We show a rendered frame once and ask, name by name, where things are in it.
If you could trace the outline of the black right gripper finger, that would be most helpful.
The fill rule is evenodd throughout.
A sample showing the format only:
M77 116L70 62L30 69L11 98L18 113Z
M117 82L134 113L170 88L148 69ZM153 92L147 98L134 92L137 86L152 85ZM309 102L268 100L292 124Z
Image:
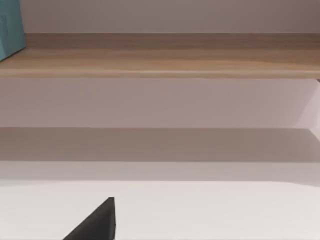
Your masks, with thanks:
M115 198L108 197L62 240L115 240Z

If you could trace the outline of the wooden shelf board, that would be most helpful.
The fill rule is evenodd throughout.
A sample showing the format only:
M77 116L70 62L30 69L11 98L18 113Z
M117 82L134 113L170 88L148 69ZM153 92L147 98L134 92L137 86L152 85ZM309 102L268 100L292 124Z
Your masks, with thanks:
M0 78L320 79L320 33L28 33Z

